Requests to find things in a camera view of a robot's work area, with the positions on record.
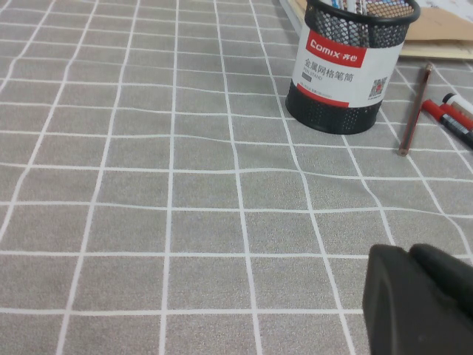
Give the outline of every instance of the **brown paper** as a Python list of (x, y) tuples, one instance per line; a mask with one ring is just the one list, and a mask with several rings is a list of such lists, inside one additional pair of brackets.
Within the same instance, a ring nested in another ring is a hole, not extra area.
[(442, 9), (423, 7), (421, 17), (410, 25), (407, 41), (473, 41), (473, 23)]

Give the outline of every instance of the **comix logo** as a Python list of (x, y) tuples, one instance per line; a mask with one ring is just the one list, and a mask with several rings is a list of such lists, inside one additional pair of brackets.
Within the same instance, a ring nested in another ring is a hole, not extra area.
[(343, 56), (342, 56), (340, 52), (337, 52), (335, 50), (331, 50), (329, 48), (326, 48), (326, 47), (322, 46), (321, 44), (318, 44), (315, 39), (312, 39), (312, 41), (310, 41), (310, 46), (313, 49), (315, 49), (315, 50), (317, 50), (321, 53), (324, 53), (325, 55), (329, 55), (331, 57), (338, 58), (338, 59), (341, 59), (343, 61), (356, 61), (358, 59), (357, 55), (352, 55), (352, 54), (343, 54)]
[(309, 32), (306, 50), (326, 61), (352, 68), (361, 68), (367, 51), (366, 48), (332, 41), (313, 30)]
[(329, 50), (326, 47), (323, 47), (321, 44), (318, 44), (315, 39), (310, 41), (310, 46), (327, 55), (331, 55), (334, 58), (340, 58), (340, 52), (336, 52), (335, 50)]

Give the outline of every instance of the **marker pen in holder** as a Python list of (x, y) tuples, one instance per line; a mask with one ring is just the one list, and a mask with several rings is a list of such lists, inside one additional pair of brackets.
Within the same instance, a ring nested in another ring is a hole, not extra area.
[(440, 108), (451, 115), (459, 124), (464, 126), (467, 130), (471, 131), (473, 129), (473, 121), (466, 117), (463, 113), (454, 109), (453, 106), (447, 104), (441, 104)]
[(432, 100), (424, 101), (422, 108), (425, 109), (436, 121), (443, 124), (451, 133), (456, 135), (469, 148), (473, 149), (473, 132), (469, 131), (459, 124), (452, 116), (447, 115), (437, 104)]
[(463, 113), (470, 120), (473, 120), (473, 105), (470, 104), (467, 100), (462, 98), (460, 95), (456, 94), (447, 94), (442, 102), (452, 106), (457, 111)]

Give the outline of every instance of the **qr code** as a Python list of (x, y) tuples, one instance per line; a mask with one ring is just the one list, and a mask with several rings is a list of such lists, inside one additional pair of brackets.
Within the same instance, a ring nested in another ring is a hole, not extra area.
[(386, 80), (387, 77), (382, 79), (376, 79), (373, 81), (369, 98), (374, 98), (375, 96), (378, 96), (383, 92)]

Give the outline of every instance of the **brown pencil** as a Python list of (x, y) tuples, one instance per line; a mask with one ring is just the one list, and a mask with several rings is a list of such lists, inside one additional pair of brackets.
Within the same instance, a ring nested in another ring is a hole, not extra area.
[(407, 121), (406, 130), (404, 131), (404, 136), (402, 138), (401, 145), (399, 146), (398, 154), (401, 157), (405, 157), (409, 152), (411, 146), (412, 136), (414, 135), (415, 126), (419, 119), (419, 114), (421, 113), (423, 94), (427, 88), (427, 82), (429, 81), (430, 73), (432, 72), (432, 65), (427, 64), (425, 72), (422, 77), (421, 84), (419, 86), (419, 91), (415, 97), (414, 106), (412, 107), (411, 115)]

